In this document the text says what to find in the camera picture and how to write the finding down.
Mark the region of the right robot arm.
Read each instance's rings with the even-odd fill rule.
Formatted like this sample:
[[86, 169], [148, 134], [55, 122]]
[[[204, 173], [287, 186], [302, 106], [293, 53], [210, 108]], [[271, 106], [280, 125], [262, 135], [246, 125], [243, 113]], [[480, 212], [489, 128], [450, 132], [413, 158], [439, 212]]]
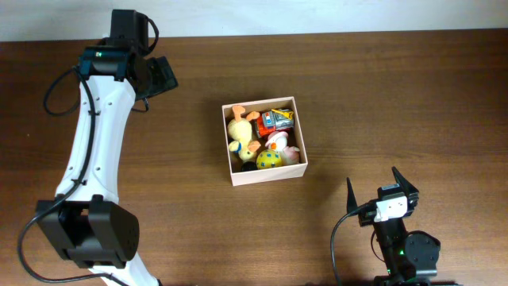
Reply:
[[347, 182], [347, 212], [356, 216], [360, 226], [372, 226], [386, 276], [377, 276], [373, 284], [429, 285], [437, 275], [441, 242], [424, 231], [407, 231], [404, 218], [411, 216], [418, 204], [419, 190], [397, 168], [393, 167], [395, 183], [377, 190], [377, 199], [358, 205], [350, 181]]

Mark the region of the red grey toy truck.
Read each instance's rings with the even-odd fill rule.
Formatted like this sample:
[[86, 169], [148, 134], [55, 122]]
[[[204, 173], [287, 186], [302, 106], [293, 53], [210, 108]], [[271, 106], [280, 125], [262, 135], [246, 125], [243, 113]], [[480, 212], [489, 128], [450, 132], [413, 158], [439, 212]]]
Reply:
[[255, 121], [255, 132], [259, 138], [267, 138], [275, 131], [288, 131], [294, 127], [294, 111], [271, 109], [260, 114]]

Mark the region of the pink hat duck figure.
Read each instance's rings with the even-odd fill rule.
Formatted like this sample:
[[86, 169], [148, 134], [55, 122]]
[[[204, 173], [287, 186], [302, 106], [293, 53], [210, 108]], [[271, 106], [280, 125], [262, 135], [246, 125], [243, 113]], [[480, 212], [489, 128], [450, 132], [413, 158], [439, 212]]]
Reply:
[[276, 151], [282, 158], [283, 165], [294, 165], [300, 163], [300, 149], [288, 145], [289, 134], [286, 131], [275, 131], [271, 133], [265, 147]]

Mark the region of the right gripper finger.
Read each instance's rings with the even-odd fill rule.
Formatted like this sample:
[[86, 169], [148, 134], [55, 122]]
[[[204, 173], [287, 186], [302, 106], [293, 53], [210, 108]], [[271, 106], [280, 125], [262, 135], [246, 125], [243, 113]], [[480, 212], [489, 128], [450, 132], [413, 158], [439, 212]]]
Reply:
[[394, 174], [396, 183], [403, 189], [406, 194], [418, 193], [418, 189], [412, 183], [410, 183], [395, 166], [391, 168], [391, 171]]
[[346, 178], [346, 184], [347, 184], [347, 203], [346, 203], [346, 211], [348, 213], [354, 212], [357, 208], [357, 201], [356, 197], [352, 188], [352, 183], [349, 177]]

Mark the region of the yellow plush duck toy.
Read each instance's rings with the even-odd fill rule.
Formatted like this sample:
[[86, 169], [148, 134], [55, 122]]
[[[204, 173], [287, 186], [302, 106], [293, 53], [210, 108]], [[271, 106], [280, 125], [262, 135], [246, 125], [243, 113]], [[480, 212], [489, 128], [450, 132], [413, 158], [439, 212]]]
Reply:
[[253, 139], [252, 122], [260, 113], [253, 111], [243, 117], [245, 108], [240, 105], [233, 106], [232, 111], [234, 118], [227, 125], [227, 134], [233, 140], [229, 143], [228, 150], [236, 153], [243, 162], [253, 160], [261, 144]]

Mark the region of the yellow ball blue letters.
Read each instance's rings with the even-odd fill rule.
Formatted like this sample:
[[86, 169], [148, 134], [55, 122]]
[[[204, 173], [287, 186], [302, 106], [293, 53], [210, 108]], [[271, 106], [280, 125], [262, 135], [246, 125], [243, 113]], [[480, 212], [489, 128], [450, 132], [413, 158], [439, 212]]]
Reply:
[[278, 168], [283, 166], [283, 160], [279, 152], [272, 149], [265, 149], [256, 158], [258, 169]]

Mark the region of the black round lid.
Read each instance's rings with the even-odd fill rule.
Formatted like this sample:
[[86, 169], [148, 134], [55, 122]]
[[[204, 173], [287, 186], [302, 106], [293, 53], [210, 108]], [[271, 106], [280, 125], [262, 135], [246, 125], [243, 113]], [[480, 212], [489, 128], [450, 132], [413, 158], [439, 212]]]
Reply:
[[242, 172], [250, 172], [250, 171], [255, 171], [255, 170], [257, 170], [257, 166], [256, 166], [256, 163], [253, 161], [247, 161], [241, 165]]

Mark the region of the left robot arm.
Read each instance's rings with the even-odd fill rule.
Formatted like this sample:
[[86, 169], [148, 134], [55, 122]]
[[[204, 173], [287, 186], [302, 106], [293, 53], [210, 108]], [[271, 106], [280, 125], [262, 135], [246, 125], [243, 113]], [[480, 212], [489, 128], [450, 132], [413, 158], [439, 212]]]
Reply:
[[71, 69], [79, 119], [70, 159], [53, 200], [40, 200], [37, 224], [61, 259], [108, 285], [158, 285], [137, 252], [137, 217], [119, 206], [117, 174], [125, 125], [137, 101], [177, 88], [165, 57], [150, 54], [152, 19], [113, 10], [110, 35], [85, 48]]

